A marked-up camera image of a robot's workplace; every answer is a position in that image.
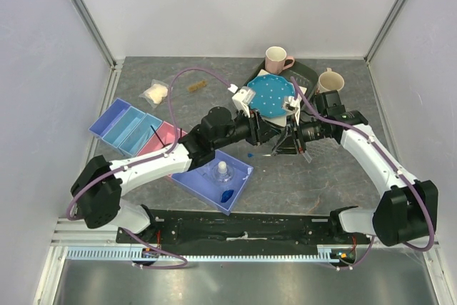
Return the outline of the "clear test tube rack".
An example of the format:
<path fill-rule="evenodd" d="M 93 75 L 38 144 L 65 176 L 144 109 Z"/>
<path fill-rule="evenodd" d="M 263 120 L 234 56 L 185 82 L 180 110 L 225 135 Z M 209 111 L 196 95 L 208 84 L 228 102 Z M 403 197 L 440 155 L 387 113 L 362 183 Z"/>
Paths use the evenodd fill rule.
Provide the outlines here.
<path fill-rule="evenodd" d="M 325 138 L 307 142 L 306 149 L 301 155 L 308 163 L 311 163 L 312 160 L 337 150 L 338 148 L 339 144 L 334 139 Z"/>

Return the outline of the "round flask white stopper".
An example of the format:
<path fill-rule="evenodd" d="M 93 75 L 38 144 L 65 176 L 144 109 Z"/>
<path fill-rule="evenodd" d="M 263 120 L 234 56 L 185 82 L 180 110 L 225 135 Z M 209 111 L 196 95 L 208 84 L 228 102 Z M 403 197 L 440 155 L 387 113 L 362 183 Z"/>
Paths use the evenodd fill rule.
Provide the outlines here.
<path fill-rule="evenodd" d="M 235 170 L 225 161 L 220 161 L 212 168 L 211 176 L 218 184 L 229 184 L 235 176 Z"/>

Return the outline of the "glass stirring rod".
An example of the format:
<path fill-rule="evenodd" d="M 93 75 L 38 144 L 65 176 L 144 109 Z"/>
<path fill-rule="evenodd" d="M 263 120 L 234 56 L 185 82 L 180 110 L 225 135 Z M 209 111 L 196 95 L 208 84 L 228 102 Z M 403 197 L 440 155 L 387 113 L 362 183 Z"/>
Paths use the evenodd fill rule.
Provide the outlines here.
<path fill-rule="evenodd" d="M 141 137 L 151 137 L 154 134 L 157 124 L 155 119 L 145 118 L 135 128 L 135 137 L 140 139 Z"/>

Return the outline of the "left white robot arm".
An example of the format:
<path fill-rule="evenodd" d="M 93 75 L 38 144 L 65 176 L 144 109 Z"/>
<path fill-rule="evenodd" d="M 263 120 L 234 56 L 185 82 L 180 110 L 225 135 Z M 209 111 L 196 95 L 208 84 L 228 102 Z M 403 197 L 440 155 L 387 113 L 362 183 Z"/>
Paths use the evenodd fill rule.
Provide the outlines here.
<path fill-rule="evenodd" d="M 107 161 L 102 155 L 90 159 L 71 187 L 67 218 L 84 221 L 88 229 L 116 225 L 149 243 L 157 232 L 150 212 L 124 201 L 125 194 L 161 177 L 202 167 L 225 146 L 239 141 L 258 146 L 278 133 L 257 110 L 233 115 L 214 107 L 189 133 L 158 151 L 124 160 Z"/>

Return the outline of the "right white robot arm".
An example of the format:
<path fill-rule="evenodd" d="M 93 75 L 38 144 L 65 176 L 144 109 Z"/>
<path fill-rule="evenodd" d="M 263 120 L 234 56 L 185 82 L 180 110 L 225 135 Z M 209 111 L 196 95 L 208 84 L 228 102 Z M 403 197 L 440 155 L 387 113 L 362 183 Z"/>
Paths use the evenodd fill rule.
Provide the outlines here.
<path fill-rule="evenodd" d="M 435 242 L 438 189 L 430 181 L 419 181 L 394 159 L 376 137 L 365 116 L 348 111 L 337 91 L 319 94 L 311 104 L 301 92 L 283 98 L 289 115 L 286 132 L 274 151 L 305 153 L 306 144 L 334 139 L 359 163 L 380 194 L 374 209 L 348 206 L 333 210 L 327 234 L 343 243 L 353 233 L 375 236 L 385 246 L 403 244 L 428 251 Z"/>

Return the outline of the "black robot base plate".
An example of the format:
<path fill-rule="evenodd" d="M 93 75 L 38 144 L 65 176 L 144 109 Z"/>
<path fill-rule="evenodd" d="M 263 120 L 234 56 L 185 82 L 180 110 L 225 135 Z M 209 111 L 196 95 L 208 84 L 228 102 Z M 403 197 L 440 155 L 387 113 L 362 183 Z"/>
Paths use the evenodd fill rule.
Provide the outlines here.
<path fill-rule="evenodd" d="M 179 255 L 310 253 L 318 245 L 364 245 L 364 234 L 345 234 L 330 216 L 154 210 L 139 238 Z"/>

